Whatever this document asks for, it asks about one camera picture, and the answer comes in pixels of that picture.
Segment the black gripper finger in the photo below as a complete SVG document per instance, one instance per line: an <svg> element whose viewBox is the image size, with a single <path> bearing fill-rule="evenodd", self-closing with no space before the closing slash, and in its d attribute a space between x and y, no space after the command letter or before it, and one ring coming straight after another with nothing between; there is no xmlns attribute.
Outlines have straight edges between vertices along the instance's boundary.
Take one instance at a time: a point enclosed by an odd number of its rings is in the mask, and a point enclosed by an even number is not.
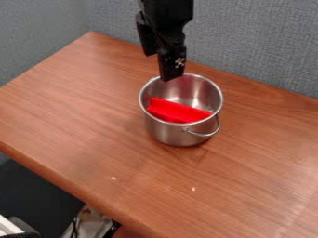
<svg viewBox="0 0 318 238"><path fill-rule="evenodd" d="M185 69L185 47L159 47L157 63L160 80L167 82L184 74Z"/></svg>
<svg viewBox="0 0 318 238"><path fill-rule="evenodd" d="M145 23L141 11L139 11L137 14L135 15L135 24L144 54L145 56L151 56L156 53L157 44L155 41L152 29Z"/></svg>

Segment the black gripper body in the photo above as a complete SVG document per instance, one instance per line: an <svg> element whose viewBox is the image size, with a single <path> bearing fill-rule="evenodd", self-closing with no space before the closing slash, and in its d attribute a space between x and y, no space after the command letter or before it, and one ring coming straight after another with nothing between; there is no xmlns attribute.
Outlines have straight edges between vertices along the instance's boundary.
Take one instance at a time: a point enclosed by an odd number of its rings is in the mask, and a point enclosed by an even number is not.
<svg viewBox="0 0 318 238"><path fill-rule="evenodd" d="M137 5L152 29L157 49L160 46L181 46L185 40L183 29L193 18L193 0L137 0Z"/></svg>

